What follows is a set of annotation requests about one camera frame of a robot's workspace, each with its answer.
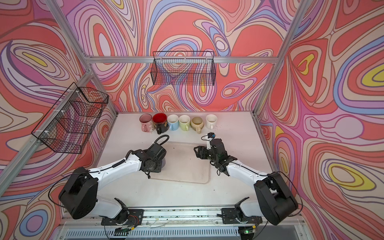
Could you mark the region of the beige ceramic teapot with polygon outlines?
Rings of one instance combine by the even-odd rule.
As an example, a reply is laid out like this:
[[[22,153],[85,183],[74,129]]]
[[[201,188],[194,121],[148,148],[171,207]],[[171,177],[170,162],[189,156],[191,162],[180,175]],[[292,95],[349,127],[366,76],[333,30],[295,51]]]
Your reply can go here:
[[[201,134],[202,129],[204,128],[204,121],[201,117],[194,117],[191,120],[191,127],[192,129],[198,133]]]

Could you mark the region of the white mug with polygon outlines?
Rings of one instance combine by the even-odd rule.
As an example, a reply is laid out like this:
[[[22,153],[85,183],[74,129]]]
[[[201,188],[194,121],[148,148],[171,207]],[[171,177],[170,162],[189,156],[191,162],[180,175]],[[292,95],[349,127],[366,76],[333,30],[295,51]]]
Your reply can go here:
[[[217,125],[218,117],[214,114],[206,116],[206,127],[209,130],[213,130]]]

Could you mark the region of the green mug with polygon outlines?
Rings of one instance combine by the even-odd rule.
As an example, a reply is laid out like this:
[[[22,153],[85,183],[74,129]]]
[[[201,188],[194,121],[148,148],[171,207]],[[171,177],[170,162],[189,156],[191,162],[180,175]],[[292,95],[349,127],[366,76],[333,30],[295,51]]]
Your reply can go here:
[[[191,118],[188,115],[182,115],[179,117],[179,127],[182,131],[189,131],[191,128]]]

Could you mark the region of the black skull mug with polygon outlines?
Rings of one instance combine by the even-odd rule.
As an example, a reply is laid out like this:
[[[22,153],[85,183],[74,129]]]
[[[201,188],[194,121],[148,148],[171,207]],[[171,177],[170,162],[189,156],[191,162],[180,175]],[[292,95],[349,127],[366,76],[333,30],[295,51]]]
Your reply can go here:
[[[169,130],[168,117],[164,113],[157,113],[153,116],[153,123],[158,135],[161,135]]]

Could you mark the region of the pink mug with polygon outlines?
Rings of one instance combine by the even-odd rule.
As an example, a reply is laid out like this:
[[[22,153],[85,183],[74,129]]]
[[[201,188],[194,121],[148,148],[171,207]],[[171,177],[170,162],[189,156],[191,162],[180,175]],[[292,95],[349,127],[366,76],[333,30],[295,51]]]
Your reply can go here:
[[[140,116],[141,129],[145,133],[151,133],[154,130],[153,117],[151,114],[143,114]]]

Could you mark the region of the light blue mug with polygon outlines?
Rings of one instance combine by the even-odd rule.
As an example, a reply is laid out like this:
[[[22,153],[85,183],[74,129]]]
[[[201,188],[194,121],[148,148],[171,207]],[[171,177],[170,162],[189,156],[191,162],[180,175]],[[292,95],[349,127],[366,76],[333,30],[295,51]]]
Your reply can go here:
[[[175,114],[169,115],[167,117],[169,130],[176,131],[179,129],[179,117]]]

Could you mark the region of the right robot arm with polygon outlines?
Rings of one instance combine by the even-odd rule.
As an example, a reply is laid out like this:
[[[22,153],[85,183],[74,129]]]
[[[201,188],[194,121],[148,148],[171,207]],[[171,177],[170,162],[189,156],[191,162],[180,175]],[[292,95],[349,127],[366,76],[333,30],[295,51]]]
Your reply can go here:
[[[298,214],[295,211],[299,210],[299,203],[280,173],[267,174],[246,166],[227,153],[221,139],[211,137],[205,141],[206,146],[194,147],[196,157],[209,160],[218,175],[224,174],[252,187],[257,197],[255,201],[245,197],[234,205],[231,213],[222,213],[220,216],[224,222],[234,219],[247,223],[253,217],[264,217],[276,226]]]

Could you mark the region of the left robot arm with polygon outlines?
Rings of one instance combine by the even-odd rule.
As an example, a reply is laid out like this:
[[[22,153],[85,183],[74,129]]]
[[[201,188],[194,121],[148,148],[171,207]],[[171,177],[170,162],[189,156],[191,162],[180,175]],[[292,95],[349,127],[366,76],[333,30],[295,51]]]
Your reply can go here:
[[[121,160],[93,169],[79,167],[64,177],[66,183],[54,205],[64,208],[74,220],[99,216],[105,224],[125,225],[131,217],[128,207],[118,198],[108,200],[99,191],[112,182],[136,172],[148,179],[163,168],[166,149],[159,139],[145,150],[130,150]]]

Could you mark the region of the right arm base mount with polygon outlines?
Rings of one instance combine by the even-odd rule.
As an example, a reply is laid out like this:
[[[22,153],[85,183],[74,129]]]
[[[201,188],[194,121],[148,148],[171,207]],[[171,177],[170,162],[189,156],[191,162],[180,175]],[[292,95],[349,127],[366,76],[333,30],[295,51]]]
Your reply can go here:
[[[240,208],[222,208],[217,217],[221,218],[224,224],[254,224],[258,226],[263,222],[262,217],[247,217]]]

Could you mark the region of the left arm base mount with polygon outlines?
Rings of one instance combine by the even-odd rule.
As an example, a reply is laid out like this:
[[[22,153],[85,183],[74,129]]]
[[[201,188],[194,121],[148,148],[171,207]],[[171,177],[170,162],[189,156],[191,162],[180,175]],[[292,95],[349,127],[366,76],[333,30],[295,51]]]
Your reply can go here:
[[[123,210],[115,218],[103,218],[102,226],[128,226],[137,227],[142,224],[144,209],[128,209]]]

